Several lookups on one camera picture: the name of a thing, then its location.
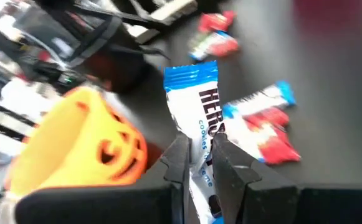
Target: black surface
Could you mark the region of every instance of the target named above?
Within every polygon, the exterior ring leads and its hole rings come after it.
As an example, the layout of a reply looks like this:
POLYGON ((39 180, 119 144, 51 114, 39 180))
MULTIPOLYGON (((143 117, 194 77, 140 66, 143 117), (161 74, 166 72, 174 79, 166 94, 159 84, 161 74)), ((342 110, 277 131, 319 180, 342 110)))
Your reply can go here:
MULTIPOLYGON (((302 161, 275 170, 298 184, 362 188, 362 1, 231 0, 221 9, 236 12, 229 33, 241 45, 238 54, 218 60, 222 103, 290 82, 297 106, 287 110, 288 135, 302 161)), ((198 19, 154 43, 170 62, 149 61, 161 68, 193 63, 186 44, 198 19)), ((165 148, 176 129, 161 78, 154 77, 115 105, 165 148)))

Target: white candy wrapper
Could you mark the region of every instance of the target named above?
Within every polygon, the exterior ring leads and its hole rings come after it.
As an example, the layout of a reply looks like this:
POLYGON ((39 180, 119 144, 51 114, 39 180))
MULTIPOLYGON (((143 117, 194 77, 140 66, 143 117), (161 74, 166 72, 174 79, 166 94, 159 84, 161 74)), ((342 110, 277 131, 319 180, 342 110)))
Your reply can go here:
POLYGON ((265 162, 255 136, 246 126, 243 116, 252 115, 271 107, 295 105, 293 90, 286 81, 277 81, 263 90, 234 100, 223 107, 228 139, 260 162, 265 162))
POLYGON ((225 129, 217 83, 216 62, 164 70, 168 108, 178 129, 192 139, 189 190, 201 224, 221 220, 211 164, 212 139, 225 129))
POLYGON ((227 103, 224 107, 233 106, 242 116, 252 115, 271 107, 284 108, 295 105, 293 90, 286 81, 280 80, 263 90, 247 97, 227 103))

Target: black plastic jaw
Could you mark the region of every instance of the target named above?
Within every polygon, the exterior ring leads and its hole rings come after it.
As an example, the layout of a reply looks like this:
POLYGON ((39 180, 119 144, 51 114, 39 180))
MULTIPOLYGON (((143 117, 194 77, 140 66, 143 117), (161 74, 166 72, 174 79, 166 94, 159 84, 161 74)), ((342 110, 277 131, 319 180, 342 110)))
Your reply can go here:
POLYGON ((299 189, 227 140, 214 137, 212 165, 225 223, 293 223, 299 189))
POLYGON ((122 187, 45 189, 22 199, 18 224, 186 223, 189 139, 178 134, 135 184, 122 187))

